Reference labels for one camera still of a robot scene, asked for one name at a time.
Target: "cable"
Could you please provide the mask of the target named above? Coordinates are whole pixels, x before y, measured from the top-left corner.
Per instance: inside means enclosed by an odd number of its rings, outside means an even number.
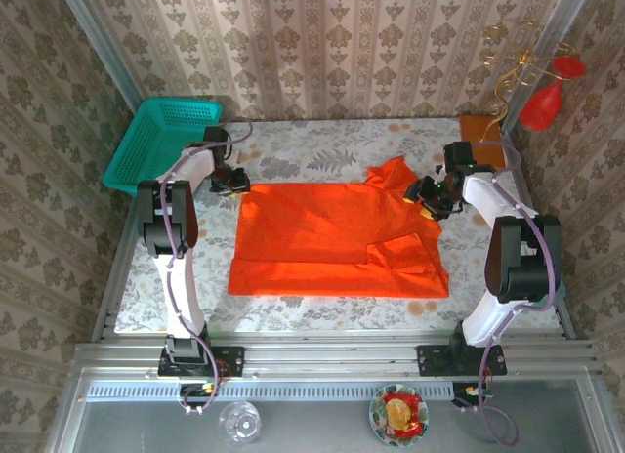
[[[232,376],[232,369],[230,368],[229,363],[218,358],[217,365],[219,366],[219,376],[222,379],[220,383],[226,382]]]
[[[478,404],[479,404],[479,413],[481,414],[481,418],[484,424],[486,425],[486,429],[490,432],[490,434],[492,435],[492,437],[495,439],[497,443],[499,443],[500,445],[504,445],[504,446],[515,446],[517,443],[519,443],[520,433],[519,433],[519,426],[517,425],[515,420],[512,418],[512,416],[510,416],[510,414],[505,412],[503,409],[499,409],[497,407],[493,407],[490,405],[488,406],[484,405],[482,384],[484,381],[484,370],[486,367],[486,361],[488,359],[488,353],[490,352],[490,349],[492,348],[492,345],[494,344],[495,340],[499,339],[501,334],[504,332],[504,330],[506,329],[510,321],[515,317],[517,313],[524,311],[524,310],[547,311],[554,305],[554,301],[556,300],[556,272],[554,271],[554,261],[549,251],[549,246],[547,245],[547,242],[545,241],[545,237],[538,229],[538,226],[534,223],[531,217],[529,217],[529,214],[527,214],[527,212],[524,210],[522,205],[515,198],[513,198],[508,193],[508,191],[506,191],[506,189],[504,189],[502,186],[500,186],[497,183],[497,179],[499,178],[500,175],[503,175],[506,172],[513,172],[514,170],[517,170],[521,166],[521,154],[512,145],[504,144],[504,143],[497,142],[497,141],[486,141],[483,143],[472,144],[472,145],[501,145],[503,148],[507,148],[508,151],[512,152],[514,156],[516,157],[517,163],[514,163],[510,167],[506,167],[502,170],[497,171],[492,176],[492,184],[493,184],[493,187],[497,190],[497,192],[499,192],[499,194],[506,200],[506,202],[508,202],[512,207],[514,207],[517,211],[519,211],[519,214],[521,214],[521,216],[525,219],[525,221],[531,228],[531,231],[533,232],[534,236],[538,240],[538,245],[540,246],[540,249],[543,253],[545,266],[547,267],[547,277],[548,277],[548,282],[549,282],[549,294],[548,294],[549,296],[547,298],[547,302],[545,302],[545,304],[542,305],[541,307],[533,307],[532,305],[519,304],[515,306],[512,310],[510,310],[510,312],[501,321],[499,326],[495,328],[495,330],[493,331],[493,334],[488,339],[488,343],[486,344],[486,347],[484,348],[484,354],[481,357],[481,363],[479,365]],[[492,425],[490,424],[490,421],[488,420],[488,417],[486,416],[486,411],[497,412],[499,415],[503,416],[508,421],[508,423],[513,427],[515,431],[515,436],[513,437],[512,440],[505,440],[495,433],[494,428],[492,427]]]
[[[183,402],[181,402],[180,404],[187,408],[188,406],[188,398],[193,394],[196,395],[198,392],[202,391],[204,394],[206,394],[206,391],[204,390],[204,385],[189,385],[187,390],[185,391],[185,395],[183,396]]]
[[[225,123],[222,123],[219,125],[219,127],[221,128],[225,128],[226,126],[228,126],[228,124],[235,122],[235,121],[246,121],[249,124],[250,130],[249,132],[243,136],[240,139],[237,139],[236,141],[229,141],[229,142],[225,142],[225,143],[215,143],[215,144],[208,144],[208,145],[204,145],[202,147],[198,147],[195,150],[192,150],[190,152],[186,152],[183,156],[181,156],[181,158],[178,159],[178,161],[174,164],[174,166],[169,170],[169,173],[167,174],[167,176],[161,181],[161,185],[160,185],[160,190],[159,190],[159,194],[160,194],[160,206],[161,209],[163,210],[163,224],[165,225],[165,231],[167,232],[167,238],[169,239],[169,244],[171,246],[172,249],[172,259],[171,261],[168,263],[167,265],[167,277],[166,277],[166,287],[167,287],[167,293],[169,294],[169,300],[172,304],[172,309],[174,310],[174,313],[176,314],[176,316],[178,317],[178,320],[180,321],[181,325],[185,328],[185,330],[189,333],[189,335],[195,339],[197,341],[198,344],[200,344],[202,346],[202,348],[204,349],[204,352],[206,353],[206,355],[208,356],[208,359],[211,362],[211,366],[213,368],[213,377],[215,379],[215,387],[213,388],[213,391],[211,392],[211,395],[209,396],[209,398],[204,402],[204,404],[197,409],[198,412],[202,412],[203,410],[206,410],[212,403],[213,400],[215,399],[215,395],[217,394],[217,390],[219,388],[220,385],[220,372],[217,368],[217,361],[215,360],[215,355],[213,355],[213,352],[211,351],[211,348],[208,346],[208,344],[206,344],[206,342],[199,337],[199,335],[195,334],[195,332],[193,332],[189,326],[187,321],[183,318],[183,314],[180,311],[180,309],[178,308],[178,305],[176,304],[176,299],[174,297],[174,290],[172,289],[172,268],[174,266],[174,263],[177,259],[181,258],[181,253],[180,253],[180,249],[176,247],[176,241],[174,240],[174,233],[172,230],[172,223],[171,220],[169,218],[169,214],[167,214],[167,199],[165,196],[165,191],[167,189],[167,183],[174,179],[176,176],[176,172],[178,172],[178,170],[187,162],[187,160],[189,160],[191,157],[193,157],[194,155],[197,155],[200,152],[203,152],[204,150],[208,150],[210,148],[214,148],[214,147],[221,147],[223,145],[233,145],[233,144],[238,144],[238,143],[242,143],[243,141],[246,141],[247,139],[249,139],[252,136],[252,133],[254,132],[254,125],[252,124],[252,122],[249,119],[246,118],[233,118],[229,121],[226,121]],[[183,401],[183,406],[185,408],[188,407],[187,404],[187,397],[184,399]]]
[[[229,139],[230,142],[232,142],[232,136],[230,135],[230,133],[228,133],[228,139]],[[228,155],[226,155],[224,157],[224,161],[229,160],[232,157],[232,144],[230,144],[229,147],[230,147],[230,149],[228,151]]]
[[[490,377],[490,385],[486,384],[486,387],[492,390],[493,395],[495,394],[495,378],[492,375],[492,370],[490,370],[490,368],[488,368],[488,365],[486,365],[486,376]]]

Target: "teal basket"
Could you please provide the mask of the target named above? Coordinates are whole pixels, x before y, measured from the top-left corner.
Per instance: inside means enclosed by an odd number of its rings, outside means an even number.
[[[144,101],[104,173],[104,185],[136,196],[140,182],[169,170],[185,145],[201,142],[204,128],[218,124],[221,115],[222,106],[215,102]]]

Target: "decorative plate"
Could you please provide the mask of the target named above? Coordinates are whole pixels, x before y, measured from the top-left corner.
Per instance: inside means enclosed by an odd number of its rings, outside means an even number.
[[[419,394],[414,388],[400,384],[387,385],[379,389],[373,399],[371,399],[371,404],[369,405],[369,422],[371,423],[371,429],[373,429],[380,440],[389,446],[413,446],[423,438],[428,431],[428,424],[430,422],[428,405],[424,401],[419,402],[417,405],[419,422],[423,424],[423,433],[411,438],[397,438],[394,434],[394,430],[387,424],[387,406],[384,402],[385,396],[393,394],[394,392],[411,395]]]

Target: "orange polo shirt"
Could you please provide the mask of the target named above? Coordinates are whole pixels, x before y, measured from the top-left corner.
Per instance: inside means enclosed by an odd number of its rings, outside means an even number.
[[[403,201],[403,157],[362,184],[253,185],[243,196],[233,295],[448,297],[440,226]]]

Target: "red balloon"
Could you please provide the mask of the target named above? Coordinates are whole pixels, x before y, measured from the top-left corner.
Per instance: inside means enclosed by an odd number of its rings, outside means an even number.
[[[558,79],[533,94],[521,111],[519,119],[523,126],[535,131],[549,128],[563,105],[563,82]]]
[[[551,64],[557,73],[567,79],[576,79],[586,73],[586,64],[573,56],[558,56]]]

